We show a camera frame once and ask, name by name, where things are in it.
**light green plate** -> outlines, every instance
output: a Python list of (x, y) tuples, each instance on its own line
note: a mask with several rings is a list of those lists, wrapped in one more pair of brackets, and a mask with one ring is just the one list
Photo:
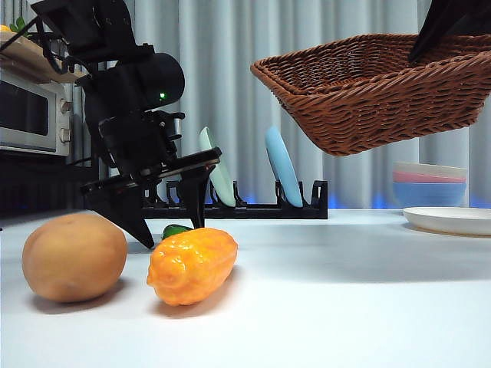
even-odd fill
[[(199, 148), (204, 150), (210, 150), (213, 147), (217, 147), (213, 135), (209, 131), (209, 128), (205, 126), (199, 134)], [(225, 164), (223, 154), (220, 156), (220, 162), (216, 164), (215, 169), (209, 175), (213, 186), (215, 187), (216, 194), (220, 197), (220, 200), (228, 207), (236, 206), (236, 198), (233, 195), (233, 181), (230, 179), (230, 174)]]

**potato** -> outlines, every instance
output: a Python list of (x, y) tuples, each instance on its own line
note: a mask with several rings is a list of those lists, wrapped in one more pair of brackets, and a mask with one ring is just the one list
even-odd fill
[(108, 291), (127, 256), (124, 233), (99, 215), (77, 213), (46, 222), (27, 239), (22, 270), (29, 287), (52, 301), (85, 301)]

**green plant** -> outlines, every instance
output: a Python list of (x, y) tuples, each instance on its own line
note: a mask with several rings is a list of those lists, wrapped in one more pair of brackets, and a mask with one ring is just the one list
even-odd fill
[[(15, 24), (11, 23), (9, 25), (10, 27), (10, 30), (12, 32), (16, 32), (16, 33), (19, 33), (20, 30), (23, 29), (23, 27), (25, 27), (25, 21), (23, 19), (23, 17), (18, 17), (16, 20), (15, 20)], [(30, 38), (31, 35), (28, 34), (27, 32), (25, 32), (22, 36), (26, 37), (26, 38)]]

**brown wicker basket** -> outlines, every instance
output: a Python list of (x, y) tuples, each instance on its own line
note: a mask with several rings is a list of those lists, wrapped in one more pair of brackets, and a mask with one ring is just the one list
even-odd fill
[(268, 57), (251, 71), (335, 156), (476, 122), (491, 91), (491, 35), (446, 37), (409, 65), (416, 37), (364, 34)]

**oven door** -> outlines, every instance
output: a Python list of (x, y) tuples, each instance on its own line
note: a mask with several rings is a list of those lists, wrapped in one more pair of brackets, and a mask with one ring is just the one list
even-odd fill
[(57, 99), (60, 84), (34, 84), (0, 72), (0, 148), (25, 152), (57, 152)]

